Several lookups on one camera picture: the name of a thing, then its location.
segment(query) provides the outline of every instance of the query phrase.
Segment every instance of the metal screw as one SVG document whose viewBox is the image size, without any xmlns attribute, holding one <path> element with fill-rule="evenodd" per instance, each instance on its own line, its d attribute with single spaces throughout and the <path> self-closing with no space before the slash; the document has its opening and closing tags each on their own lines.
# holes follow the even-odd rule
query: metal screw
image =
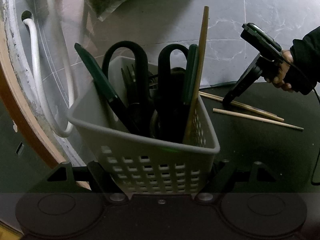
<svg viewBox="0 0 320 240">
<path fill-rule="evenodd" d="M 123 201 L 125 199 L 125 194 L 123 193 L 113 193 L 109 197 L 112 201 Z"/>
<path fill-rule="evenodd" d="M 213 195 L 210 193 L 199 193 L 197 197 L 199 200 L 202 200 L 202 201 L 210 201 L 213 199 Z"/>
</svg>

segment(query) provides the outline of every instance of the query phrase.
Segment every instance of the human hand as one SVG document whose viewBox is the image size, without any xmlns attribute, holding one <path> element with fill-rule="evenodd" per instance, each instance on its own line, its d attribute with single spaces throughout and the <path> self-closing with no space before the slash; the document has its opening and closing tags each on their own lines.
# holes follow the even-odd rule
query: human hand
<svg viewBox="0 0 320 240">
<path fill-rule="evenodd" d="M 289 63 L 293 63 L 293 58 L 292 58 L 290 50 L 282 50 L 282 53 L 283 53 L 284 59 L 286 61 L 288 61 Z M 286 73 L 289 70 L 290 65 L 286 62 L 282 62 L 282 63 L 278 64 L 278 66 L 279 66 L 278 75 L 272 81 L 268 78 L 265 78 L 265 81 L 267 81 L 268 83 L 272 82 L 272 84 L 276 88 L 281 88 L 284 91 L 288 91 L 288 92 L 292 93 L 293 90 L 292 90 L 291 84 L 285 83 L 283 81 Z"/>
</svg>

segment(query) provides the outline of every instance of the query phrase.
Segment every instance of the black cable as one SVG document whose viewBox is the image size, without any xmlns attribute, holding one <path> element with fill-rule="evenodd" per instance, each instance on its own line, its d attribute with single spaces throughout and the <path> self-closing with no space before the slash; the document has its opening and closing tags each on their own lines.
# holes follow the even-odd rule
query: black cable
<svg viewBox="0 0 320 240">
<path fill-rule="evenodd" d="M 287 64 L 290 65 L 290 67 L 294 67 L 296 70 L 298 70 L 300 72 L 300 74 L 302 74 L 302 76 L 306 79 L 306 81 L 308 82 L 308 84 L 312 84 L 311 81 L 309 80 L 309 78 L 302 72 L 302 70 L 300 70 L 295 64 L 293 63 L 290 63 L 288 62 L 287 60 L 283 59 L 284 62 L 286 62 Z M 319 98 L 319 95 L 316 91 L 316 89 L 313 87 L 313 85 L 311 85 L 312 87 L 312 90 L 314 91 L 314 93 L 316 94 L 316 97 L 318 99 L 318 103 L 319 103 L 319 106 L 320 106 L 320 98 Z M 319 161 L 319 158 L 320 158 L 320 147 L 319 147 L 319 152 L 318 152 L 318 155 L 317 155 L 317 160 L 316 160 L 316 164 L 313 168 L 313 171 L 312 171 L 312 175 L 311 175 L 311 185 L 313 186 L 320 186 L 320 182 L 314 182 L 313 181 L 313 177 L 315 175 L 315 172 L 316 172 L 316 169 L 317 169 L 317 166 L 318 166 L 318 161 Z"/>
</svg>

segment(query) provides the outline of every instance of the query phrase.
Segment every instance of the black jacket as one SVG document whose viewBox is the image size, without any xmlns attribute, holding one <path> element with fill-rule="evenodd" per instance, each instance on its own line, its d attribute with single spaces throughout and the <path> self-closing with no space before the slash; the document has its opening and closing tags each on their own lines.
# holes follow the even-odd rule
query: black jacket
<svg viewBox="0 0 320 240">
<path fill-rule="evenodd" d="M 309 32 L 302 40 L 293 40 L 290 48 L 294 64 L 312 82 L 320 82 L 320 27 Z"/>
</svg>

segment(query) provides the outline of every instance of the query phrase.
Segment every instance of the white pipe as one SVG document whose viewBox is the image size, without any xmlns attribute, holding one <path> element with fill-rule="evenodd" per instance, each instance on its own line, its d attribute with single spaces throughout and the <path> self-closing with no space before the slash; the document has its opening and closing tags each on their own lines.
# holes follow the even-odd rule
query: white pipe
<svg viewBox="0 0 320 240">
<path fill-rule="evenodd" d="M 70 69 L 70 60 L 68 56 L 66 42 L 63 36 L 59 16 L 57 14 L 55 1 L 47 0 L 49 17 L 52 23 L 52 36 L 55 39 L 55 44 L 58 48 L 59 55 L 62 58 L 63 66 L 66 72 L 67 85 L 68 85 L 68 97 L 69 97 L 69 108 L 74 102 L 74 90 L 73 90 L 73 80 Z M 62 130 L 57 121 L 55 120 L 52 111 L 49 107 L 47 98 L 45 96 L 44 87 L 42 83 L 41 70 L 40 70 L 40 60 L 39 60 L 39 46 L 38 46 L 38 36 L 37 29 L 34 21 L 32 19 L 25 19 L 23 21 L 25 25 L 29 27 L 30 38 L 31 38 L 31 53 L 32 53 L 32 68 L 33 68 L 33 77 L 35 79 L 36 91 L 38 94 L 38 99 L 41 105 L 41 108 L 44 112 L 50 127 L 52 130 L 60 137 L 68 137 L 72 131 L 73 124 L 68 122 L 67 129 Z"/>
</svg>

